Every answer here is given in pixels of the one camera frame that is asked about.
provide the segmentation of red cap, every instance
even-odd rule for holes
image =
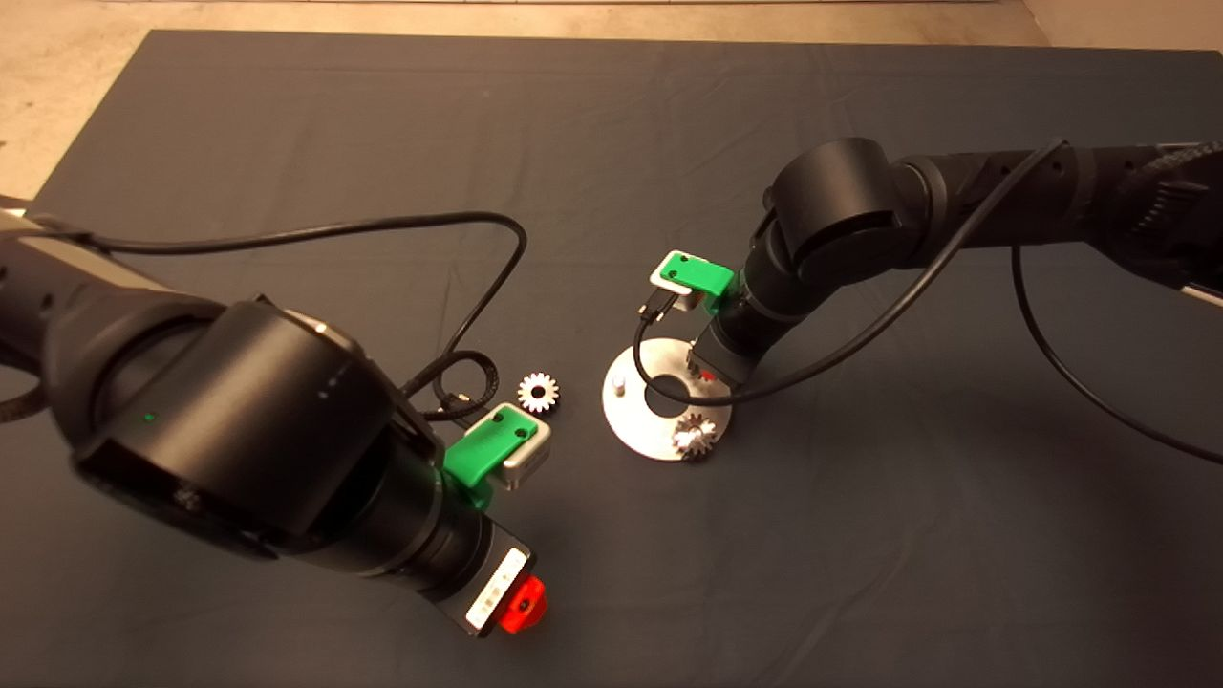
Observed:
[[[545,611],[548,611],[548,595],[544,594],[543,580],[532,576],[519,585],[498,623],[505,631],[517,633],[539,623]]]

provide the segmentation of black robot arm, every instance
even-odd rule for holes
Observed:
[[[355,340],[71,238],[0,211],[0,364],[39,379],[0,423],[45,403],[79,477],[229,551],[404,585],[472,635],[538,618],[531,547],[444,470],[446,447]]]
[[[697,337],[693,364],[731,389],[837,288],[929,264],[1029,150],[911,156],[845,138],[791,161],[769,215]],[[1063,145],[1025,175],[965,247],[1087,242],[1125,269],[1223,292],[1223,144]]]

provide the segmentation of circular metal plate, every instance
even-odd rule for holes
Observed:
[[[692,375],[687,367],[691,346],[679,339],[647,339],[641,342],[641,363],[651,378],[670,375],[679,379],[692,397],[722,397],[730,389],[720,381],[704,381]],[[712,420],[720,436],[730,425],[730,407],[689,407],[675,418],[664,418],[646,404],[646,382],[632,365],[632,348],[627,348],[608,369],[603,379],[603,415],[612,431],[630,450],[659,462],[679,462],[682,452],[675,448],[675,424],[689,414],[701,414]]]

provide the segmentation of barcode label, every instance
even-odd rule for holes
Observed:
[[[514,584],[514,579],[519,577],[526,563],[527,556],[517,547],[510,547],[510,551],[505,554],[505,558],[501,560],[500,566],[497,567],[492,578],[484,584],[484,589],[479,591],[476,601],[467,610],[467,623],[479,629],[484,628],[484,624],[488,623],[488,617],[492,616],[493,610],[500,604],[501,598],[509,593],[510,585]]]

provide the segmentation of dark gray table cover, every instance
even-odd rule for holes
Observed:
[[[861,356],[739,408],[706,466],[631,455],[599,385],[663,252],[741,260],[762,188],[807,147],[1217,138],[1221,88],[1211,53],[154,32],[39,209],[143,238],[461,208],[527,225],[467,342],[564,389],[550,463],[493,507],[542,554],[552,609],[472,642],[394,587],[231,557],[72,479],[44,415],[0,429],[0,683],[1217,686],[1223,469],[1066,387],[1003,252],[963,254]],[[133,263],[329,318],[404,378],[509,246],[471,227]],[[1030,263],[1086,380],[1223,447],[1219,312],[1086,248]],[[911,276],[838,293],[762,378]]]

